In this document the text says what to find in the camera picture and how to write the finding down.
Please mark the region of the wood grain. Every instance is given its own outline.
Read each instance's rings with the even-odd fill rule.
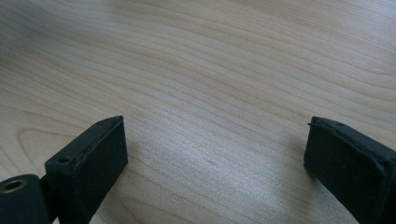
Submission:
[[[356,223],[303,155],[312,116],[396,148],[396,4],[0,1],[0,178],[123,115],[92,223]]]

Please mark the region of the screw hole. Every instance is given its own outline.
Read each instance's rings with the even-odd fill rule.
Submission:
[[[5,186],[0,188],[1,193],[10,193],[15,190],[21,189],[26,185],[26,180],[21,179],[21,180],[13,180],[9,183],[6,183]]]
[[[68,161],[70,161],[70,159],[69,159],[69,158],[66,158],[66,157],[63,157],[63,158],[60,158],[60,159],[59,159],[59,162],[60,162],[60,163],[65,163],[65,162],[68,162]]]

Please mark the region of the light wood surface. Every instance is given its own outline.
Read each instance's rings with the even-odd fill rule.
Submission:
[[[356,223],[303,155],[312,116],[396,148],[396,3],[0,2],[0,179],[123,115],[92,223]]]

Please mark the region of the black plastic part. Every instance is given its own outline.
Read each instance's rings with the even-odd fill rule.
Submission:
[[[359,223],[396,223],[396,152],[337,121],[309,125],[305,168]]]
[[[95,123],[50,158],[45,184],[59,197],[47,201],[61,223],[89,223],[127,162],[122,116]]]
[[[0,223],[50,223],[38,176],[18,175],[0,183]]]

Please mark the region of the small hole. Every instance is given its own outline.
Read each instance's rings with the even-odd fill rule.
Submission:
[[[61,163],[65,163],[65,162],[68,162],[68,161],[70,161],[70,159],[66,158],[66,157],[63,157],[63,158],[59,159],[59,162],[61,162]]]
[[[26,185],[26,180],[13,180],[0,188],[1,193],[10,193],[12,191],[23,188]]]

